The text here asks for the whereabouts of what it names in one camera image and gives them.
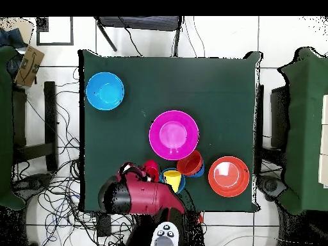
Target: bowl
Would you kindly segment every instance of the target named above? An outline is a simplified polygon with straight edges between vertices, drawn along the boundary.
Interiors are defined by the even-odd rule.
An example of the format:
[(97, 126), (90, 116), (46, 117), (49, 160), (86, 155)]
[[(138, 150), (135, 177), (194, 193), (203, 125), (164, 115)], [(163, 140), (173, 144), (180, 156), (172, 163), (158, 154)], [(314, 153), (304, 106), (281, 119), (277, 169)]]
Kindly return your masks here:
[(199, 139), (196, 122), (187, 113), (170, 110), (157, 116), (149, 130), (153, 151), (165, 160), (180, 160), (195, 150)]
[(123, 100), (124, 86), (111, 72), (99, 72), (90, 78), (86, 86), (86, 98), (98, 110), (112, 110)]
[(177, 162), (177, 170), (185, 176), (192, 176), (202, 168), (203, 160), (197, 150)]
[[(160, 182), (165, 183), (163, 173), (168, 171), (168, 170), (177, 170), (177, 169), (176, 168), (168, 168), (168, 169), (163, 170), (160, 174)], [(186, 186), (186, 178), (183, 174), (181, 174), (181, 180), (180, 180), (179, 188), (177, 189), (176, 193), (181, 193), (181, 191), (185, 188), (185, 186)]]
[(205, 171), (205, 162), (202, 158), (202, 167), (195, 174), (188, 177), (201, 177), (204, 174), (204, 171)]
[(224, 156), (212, 164), (208, 172), (208, 181), (217, 194), (235, 197), (246, 190), (249, 176), (249, 170), (242, 160)]

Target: white tile floor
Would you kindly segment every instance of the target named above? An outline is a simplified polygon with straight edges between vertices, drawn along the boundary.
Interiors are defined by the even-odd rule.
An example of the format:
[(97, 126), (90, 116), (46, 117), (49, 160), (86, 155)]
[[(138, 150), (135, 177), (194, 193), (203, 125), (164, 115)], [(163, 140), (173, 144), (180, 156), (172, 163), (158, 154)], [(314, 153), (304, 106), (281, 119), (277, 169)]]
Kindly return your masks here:
[[(35, 18), (28, 18), (35, 26)], [(68, 17), (49, 19), (49, 32), (40, 34), (41, 42), (69, 42), (70, 23)], [(128, 33), (120, 28), (106, 28), (107, 34), (117, 46), (115, 53), (96, 28), (93, 17), (74, 17), (74, 45), (36, 45), (36, 28), (34, 29), (31, 45), (45, 53), (42, 66), (37, 74), (37, 84), (27, 89), (28, 100), (33, 107), (44, 116), (44, 81), (55, 81), (58, 85), (57, 92), (68, 90), (78, 91), (78, 84), (64, 85), (76, 82), (73, 72), (78, 66), (78, 49), (89, 49), (101, 56), (136, 56)], [(206, 49), (206, 57), (216, 56), (221, 58), (243, 58), (249, 51), (261, 51), (264, 54), (261, 62), (260, 82), (265, 86), (264, 126), (263, 134), (271, 135), (270, 117), (270, 91), (273, 88), (283, 86), (283, 77), (276, 68), (289, 63), (297, 48), (312, 46), (319, 53), (328, 51), (328, 22), (320, 17), (195, 17), (195, 25), (201, 36)], [(186, 26), (190, 40), (194, 46), (197, 56), (204, 56), (202, 44), (195, 31), (193, 17), (186, 17)], [(194, 51), (189, 43), (186, 26), (183, 26), (179, 41), (179, 56), (194, 57)], [(130, 29), (133, 40), (144, 56), (170, 56), (174, 32), (148, 31)], [(70, 114), (69, 131), (73, 136), (79, 138), (79, 95), (68, 92), (57, 96), (58, 103)], [(39, 144), (44, 142), (44, 123), (26, 105), (28, 126), (26, 130), (28, 144)], [(58, 107), (58, 111), (67, 120), (67, 113)], [(58, 116), (58, 152), (68, 142), (65, 137), (65, 123)], [(263, 144), (270, 146), (270, 139), (264, 138)], [(77, 158), (78, 151), (69, 149), (70, 158)], [(69, 159), (67, 152), (59, 155), (60, 164)], [(31, 160), (31, 167), (27, 174), (46, 172), (44, 158)], [(69, 174), (69, 168), (64, 167), (58, 173), (59, 177)], [(52, 210), (44, 195), (39, 197), (43, 207)], [(267, 202), (261, 192), (257, 190), (256, 201), (261, 210), (252, 213), (210, 213), (206, 212), (204, 227), (206, 246), (275, 246), (279, 232), (279, 219), (277, 208), (274, 203)], [(34, 197), (28, 208), (28, 236), (39, 244), (46, 239), (45, 224), (48, 226), (52, 218), (49, 212), (38, 203), (38, 196)], [(122, 219), (115, 222), (114, 231), (119, 230)], [(46, 246), (63, 246), (64, 241), (72, 231), (71, 226), (60, 227), (55, 233), (56, 241), (49, 242)], [(84, 229), (75, 230), (65, 246), (95, 246)]]

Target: stacked cups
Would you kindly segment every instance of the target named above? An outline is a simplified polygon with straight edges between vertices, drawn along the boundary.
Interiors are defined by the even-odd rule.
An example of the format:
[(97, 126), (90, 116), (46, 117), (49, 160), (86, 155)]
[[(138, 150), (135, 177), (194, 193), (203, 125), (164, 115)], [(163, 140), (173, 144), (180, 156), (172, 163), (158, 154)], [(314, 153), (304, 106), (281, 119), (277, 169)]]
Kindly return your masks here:
[(177, 162), (177, 170), (188, 177), (201, 177), (204, 169), (204, 160), (197, 150)]

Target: cardboard box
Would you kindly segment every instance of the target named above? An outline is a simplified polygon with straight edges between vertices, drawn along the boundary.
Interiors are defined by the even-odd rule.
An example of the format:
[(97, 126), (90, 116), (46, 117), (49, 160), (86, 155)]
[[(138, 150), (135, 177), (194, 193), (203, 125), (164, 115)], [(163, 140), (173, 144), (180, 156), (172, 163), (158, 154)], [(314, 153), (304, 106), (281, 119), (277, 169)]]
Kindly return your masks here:
[(32, 86), (43, 58), (44, 53), (28, 45), (15, 82), (23, 86)]

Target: pink bowl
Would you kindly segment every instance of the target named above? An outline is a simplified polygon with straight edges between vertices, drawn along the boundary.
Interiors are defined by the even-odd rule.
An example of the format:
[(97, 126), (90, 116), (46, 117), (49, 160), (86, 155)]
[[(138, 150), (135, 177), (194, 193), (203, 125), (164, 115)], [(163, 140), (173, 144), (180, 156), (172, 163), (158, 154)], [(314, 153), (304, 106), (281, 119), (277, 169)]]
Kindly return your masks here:
[(187, 113), (170, 110), (159, 115), (149, 130), (154, 152), (166, 160), (189, 156), (198, 143), (198, 127)]

